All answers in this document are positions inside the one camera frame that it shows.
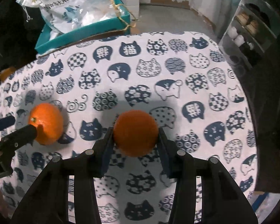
drawstring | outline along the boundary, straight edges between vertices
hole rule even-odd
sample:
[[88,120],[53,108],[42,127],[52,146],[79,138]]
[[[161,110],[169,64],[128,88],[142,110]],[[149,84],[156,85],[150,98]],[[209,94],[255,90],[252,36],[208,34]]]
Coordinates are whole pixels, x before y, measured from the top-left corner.
[[24,10],[24,12],[26,13],[26,16],[27,16],[27,20],[26,22],[29,22],[30,20],[32,20],[33,18],[29,16],[28,12],[27,12],[27,9],[25,6],[22,5],[22,8]]

teal box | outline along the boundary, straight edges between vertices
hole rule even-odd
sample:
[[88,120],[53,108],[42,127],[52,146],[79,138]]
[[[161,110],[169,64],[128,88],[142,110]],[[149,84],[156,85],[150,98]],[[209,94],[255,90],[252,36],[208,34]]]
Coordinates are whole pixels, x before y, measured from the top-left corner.
[[[116,5],[122,3],[121,0],[114,0],[114,2]],[[128,24],[131,24],[129,11],[124,6],[120,6],[120,8],[124,11],[124,15],[121,16],[121,18]],[[45,24],[37,40],[35,49],[39,54],[44,54],[49,49],[57,49],[67,44],[77,42],[79,40],[88,38],[93,35],[102,34],[114,30],[122,30],[125,28],[126,24],[122,22],[119,18],[111,18],[108,20],[81,27],[79,29],[75,29],[71,32],[62,34],[56,37],[55,39],[49,41],[51,28]],[[128,28],[125,31],[125,34],[130,34],[130,28]]]

table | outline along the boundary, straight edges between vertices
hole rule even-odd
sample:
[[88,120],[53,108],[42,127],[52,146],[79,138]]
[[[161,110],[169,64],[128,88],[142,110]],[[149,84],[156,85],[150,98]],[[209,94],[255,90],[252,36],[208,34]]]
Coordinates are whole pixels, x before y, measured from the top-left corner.
[[[196,32],[144,33],[73,45],[17,70],[0,86],[0,118],[27,124],[30,110],[49,102],[64,116],[64,134],[51,146],[36,141],[16,152],[14,173],[1,179],[12,209],[55,155],[75,157],[103,137],[121,112],[150,113],[167,137],[196,158],[215,156],[246,197],[255,186],[256,143],[247,100],[217,44]],[[69,220],[74,222],[73,176]],[[114,149],[110,167],[95,179],[103,223],[165,223],[175,182],[162,172],[158,152],[139,158]],[[201,179],[196,217],[201,219]]]

plastic bag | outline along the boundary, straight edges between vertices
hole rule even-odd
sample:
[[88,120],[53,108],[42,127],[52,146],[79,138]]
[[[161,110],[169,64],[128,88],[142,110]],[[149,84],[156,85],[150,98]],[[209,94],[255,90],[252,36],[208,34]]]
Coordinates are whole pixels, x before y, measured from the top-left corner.
[[96,22],[123,16],[124,11],[115,7],[114,0],[86,0],[78,8],[73,27],[83,27]]
[[86,0],[17,0],[20,5],[38,7],[43,19],[56,33],[68,33],[76,28],[73,19]]

shoe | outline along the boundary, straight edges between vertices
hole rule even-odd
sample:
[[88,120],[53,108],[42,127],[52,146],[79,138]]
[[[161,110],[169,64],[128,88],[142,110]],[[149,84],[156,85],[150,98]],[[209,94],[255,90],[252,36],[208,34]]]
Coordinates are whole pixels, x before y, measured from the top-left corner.
[[258,32],[258,22],[252,20],[245,28],[254,37]]
[[238,14],[236,18],[238,19],[238,21],[242,26],[245,26],[248,22],[249,16],[245,12],[242,12]]

